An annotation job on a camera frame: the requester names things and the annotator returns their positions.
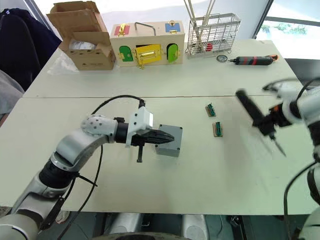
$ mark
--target wire basket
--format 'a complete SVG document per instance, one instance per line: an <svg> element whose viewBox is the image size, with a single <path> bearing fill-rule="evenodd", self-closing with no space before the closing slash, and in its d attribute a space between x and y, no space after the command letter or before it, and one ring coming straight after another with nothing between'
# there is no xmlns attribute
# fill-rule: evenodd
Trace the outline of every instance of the wire basket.
<svg viewBox="0 0 320 240"><path fill-rule="evenodd" d="M226 13L210 15L207 24L203 24L204 20L204 16L196 17L195 22L190 20L186 50L188 56L215 55L231 51L240 18L233 13Z"/></svg>

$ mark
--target blue panel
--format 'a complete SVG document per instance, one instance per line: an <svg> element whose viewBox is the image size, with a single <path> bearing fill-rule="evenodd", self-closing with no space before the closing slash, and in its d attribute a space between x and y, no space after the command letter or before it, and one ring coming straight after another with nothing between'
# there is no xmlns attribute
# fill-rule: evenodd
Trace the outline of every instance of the blue panel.
<svg viewBox="0 0 320 240"><path fill-rule="evenodd" d="M176 30L177 32L180 32L180 24L175 23L173 26L171 26L169 23L165 24L165 32L170 33L171 30Z"/></svg>

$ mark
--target open cardboard box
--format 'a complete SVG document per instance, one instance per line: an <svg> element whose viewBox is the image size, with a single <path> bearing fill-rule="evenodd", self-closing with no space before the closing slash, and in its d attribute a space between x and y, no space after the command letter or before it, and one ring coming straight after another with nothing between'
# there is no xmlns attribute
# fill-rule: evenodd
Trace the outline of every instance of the open cardboard box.
<svg viewBox="0 0 320 240"><path fill-rule="evenodd" d="M73 32L107 32L93 1L58 2L53 5L47 17L63 39L72 38Z"/></svg>
<svg viewBox="0 0 320 240"><path fill-rule="evenodd" d="M95 44L96 48L69 49L72 39ZM73 37L63 39L59 48L72 59L79 70L112 70L116 60L108 32L73 32Z"/></svg>

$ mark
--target metal handle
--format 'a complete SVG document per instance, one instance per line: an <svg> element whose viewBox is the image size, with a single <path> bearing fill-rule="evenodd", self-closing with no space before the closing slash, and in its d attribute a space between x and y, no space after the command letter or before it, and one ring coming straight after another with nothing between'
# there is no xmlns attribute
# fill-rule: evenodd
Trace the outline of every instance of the metal handle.
<svg viewBox="0 0 320 240"><path fill-rule="evenodd" d="M157 56L156 51L149 51L139 54L141 59L154 58Z"/></svg>
<svg viewBox="0 0 320 240"><path fill-rule="evenodd" d="M154 33L154 35L156 36L156 29L155 29L154 26L136 21L136 22L134 23L134 28L135 28L135 30L137 30L137 24L140 24L140 25L145 26L145 27L152 28L152 29L153 29L153 33Z"/></svg>
<svg viewBox="0 0 320 240"><path fill-rule="evenodd" d="M243 89L236 91L235 95L242 103L243 107L248 112L253 121L261 120L265 117L257 107L257 105L248 97L247 93Z"/></svg>

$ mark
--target white table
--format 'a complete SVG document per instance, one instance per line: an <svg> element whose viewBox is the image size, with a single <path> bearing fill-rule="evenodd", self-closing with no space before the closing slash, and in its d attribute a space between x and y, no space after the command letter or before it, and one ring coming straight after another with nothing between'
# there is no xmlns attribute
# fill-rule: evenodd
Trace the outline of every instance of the white table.
<svg viewBox="0 0 320 240"><path fill-rule="evenodd" d="M235 41L229 59L238 56L278 54L271 41ZM249 95L270 95L261 88L276 80L296 78L287 62L269 66L239 66L221 63L215 57L184 57L183 64L138 67L115 66L112 71L78 71L71 59L57 49L25 98L93 98L130 94L138 97L234 96L239 88Z"/></svg>
<svg viewBox="0 0 320 240"><path fill-rule="evenodd" d="M271 96L253 99L264 113L276 103ZM0 205L14 204L60 139L78 128L103 100L22 98L17 103L0 128ZM210 102L215 118L205 112ZM122 99L99 113L128 120L137 106L134 100ZM146 107L154 113L155 127L183 127L180 156L157 155L154 146L147 144L143 163L136 163L137 147L105 144L98 188L84 211L281 215L287 183L313 160L312 141L304 126L278 130L285 158L269 138L251 127L250 117L234 96L148 98ZM222 122L223 137L213 136L215 121ZM80 171L83 176L94 178L99 154L97 150ZM78 179L63 208L78 210L90 187ZM289 192L289 213L309 214L316 206L304 175Z"/></svg>

